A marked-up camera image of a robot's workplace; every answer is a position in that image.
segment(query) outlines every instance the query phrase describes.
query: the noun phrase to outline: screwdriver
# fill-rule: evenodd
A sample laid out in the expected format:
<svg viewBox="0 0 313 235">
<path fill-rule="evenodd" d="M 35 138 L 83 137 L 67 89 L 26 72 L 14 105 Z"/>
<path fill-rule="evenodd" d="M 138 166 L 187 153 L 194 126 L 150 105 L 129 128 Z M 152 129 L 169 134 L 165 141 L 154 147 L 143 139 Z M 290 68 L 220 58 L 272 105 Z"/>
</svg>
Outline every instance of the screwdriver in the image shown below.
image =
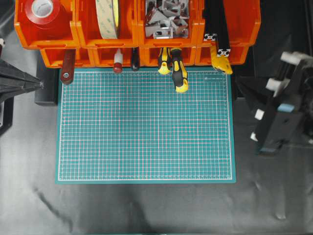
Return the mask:
<svg viewBox="0 0 313 235">
<path fill-rule="evenodd" d="M 175 90 L 178 93 L 184 93 L 188 90 L 188 73 L 181 58 L 181 49 L 177 47 L 172 48 L 171 54 L 173 61 L 172 80 Z"/>
<path fill-rule="evenodd" d="M 171 53 L 167 47 L 162 47 L 158 56 L 158 72 L 167 75 L 171 71 Z"/>
<path fill-rule="evenodd" d="M 226 74 L 233 74 L 233 70 L 231 69 L 228 58 L 225 56 L 218 57 L 215 45 L 211 46 L 210 51 L 211 51 L 211 63 L 213 68 L 222 71 Z"/>
</svg>

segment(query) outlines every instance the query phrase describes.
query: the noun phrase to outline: white plastic part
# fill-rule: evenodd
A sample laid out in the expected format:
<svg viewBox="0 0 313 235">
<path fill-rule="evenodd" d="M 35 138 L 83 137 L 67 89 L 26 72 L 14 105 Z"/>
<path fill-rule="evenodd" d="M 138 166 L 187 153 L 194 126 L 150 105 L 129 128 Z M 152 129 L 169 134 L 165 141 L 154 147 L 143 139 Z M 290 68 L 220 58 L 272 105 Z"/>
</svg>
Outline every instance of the white plastic part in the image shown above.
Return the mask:
<svg viewBox="0 0 313 235">
<path fill-rule="evenodd" d="M 262 120 L 263 118 L 263 115 L 264 115 L 264 111 L 261 110 L 261 109 L 258 109 L 255 113 L 255 118 L 258 119 L 258 120 Z"/>
<path fill-rule="evenodd" d="M 277 81 L 274 78 L 270 78 L 266 85 L 266 89 L 274 92 L 274 97 L 277 97 L 283 89 L 289 84 L 290 79 L 284 79 L 284 81 Z"/>
<path fill-rule="evenodd" d="M 121 52 L 121 49 L 117 49 L 117 51 L 114 55 L 114 63 L 123 64 L 123 54 Z"/>
<path fill-rule="evenodd" d="M 283 52 L 282 56 L 280 57 L 280 60 L 284 61 L 288 64 L 292 64 L 292 65 L 296 65 L 296 66 L 301 61 L 301 59 L 298 56 L 291 54 L 289 52 Z"/>
<path fill-rule="evenodd" d="M 53 3 L 51 0 L 34 0 L 31 11 L 38 18 L 46 18 L 53 11 Z"/>
<path fill-rule="evenodd" d="M 309 55 L 307 55 L 307 54 L 303 54 L 303 53 L 298 52 L 298 51 L 295 51 L 295 52 L 293 53 L 293 55 L 295 55 L 296 57 L 298 57 L 298 58 L 301 59 L 301 60 L 303 60 L 303 59 L 312 60 L 312 59 L 313 59 L 313 57 L 311 57 L 311 56 L 309 56 Z"/>
<path fill-rule="evenodd" d="M 277 81 L 274 78 L 270 78 L 268 80 L 268 83 L 266 84 L 266 89 L 275 92 L 278 90 L 281 83 L 282 83 L 281 81 Z"/>
<path fill-rule="evenodd" d="M 0 45 L 1 45 L 2 47 L 4 47 L 4 46 L 5 46 L 4 39 L 2 39 L 2 38 L 0 38 Z"/>
<path fill-rule="evenodd" d="M 256 139 L 256 135 L 255 135 L 254 132 L 252 132 L 250 138 L 251 138 L 253 141 L 256 141 L 256 142 L 258 141 L 258 140 Z"/>
</svg>

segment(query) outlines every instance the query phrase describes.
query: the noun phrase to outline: tape roll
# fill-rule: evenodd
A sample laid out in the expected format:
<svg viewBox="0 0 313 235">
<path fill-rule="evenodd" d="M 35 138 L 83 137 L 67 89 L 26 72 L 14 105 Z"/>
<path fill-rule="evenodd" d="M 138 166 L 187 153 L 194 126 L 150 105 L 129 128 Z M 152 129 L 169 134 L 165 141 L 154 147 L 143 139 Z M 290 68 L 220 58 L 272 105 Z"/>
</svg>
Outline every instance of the tape roll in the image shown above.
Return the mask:
<svg viewBox="0 0 313 235">
<path fill-rule="evenodd" d="M 55 35 L 70 33 L 67 12 L 59 0 L 27 0 L 25 13 L 40 29 L 52 29 Z"/>
<path fill-rule="evenodd" d="M 103 39 L 118 39 L 120 29 L 119 0 L 95 0 L 98 25 Z"/>
</svg>

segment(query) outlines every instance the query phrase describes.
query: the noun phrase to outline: grid lines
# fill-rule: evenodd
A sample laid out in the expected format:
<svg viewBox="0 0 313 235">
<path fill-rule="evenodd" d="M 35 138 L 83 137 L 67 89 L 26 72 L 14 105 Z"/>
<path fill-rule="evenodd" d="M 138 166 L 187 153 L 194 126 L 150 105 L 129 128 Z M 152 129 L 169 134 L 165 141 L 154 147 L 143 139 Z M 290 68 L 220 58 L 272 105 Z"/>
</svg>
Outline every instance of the grid lines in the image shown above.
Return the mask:
<svg viewBox="0 0 313 235">
<path fill-rule="evenodd" d="M 174 91 L 157 71 L 75 71 L 62 86 L 57 182 L 231 181 L 229 80 L 189 71 Z"/>
</svg>

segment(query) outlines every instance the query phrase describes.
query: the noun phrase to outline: brown handle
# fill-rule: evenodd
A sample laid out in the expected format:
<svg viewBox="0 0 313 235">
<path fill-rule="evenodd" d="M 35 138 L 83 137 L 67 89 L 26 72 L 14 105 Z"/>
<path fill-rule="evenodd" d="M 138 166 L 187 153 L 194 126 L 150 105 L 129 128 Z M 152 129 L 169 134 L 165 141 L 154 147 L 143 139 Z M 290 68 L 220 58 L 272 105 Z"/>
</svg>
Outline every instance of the brown handle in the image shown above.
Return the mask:
<svg viewBox="0 0 313 235">
<path fill-rule="evenodd" d="M 69 85 L 74 80 L 76 49 L 66 49 L 63 60 L 61 81 Z"/>
</svg>

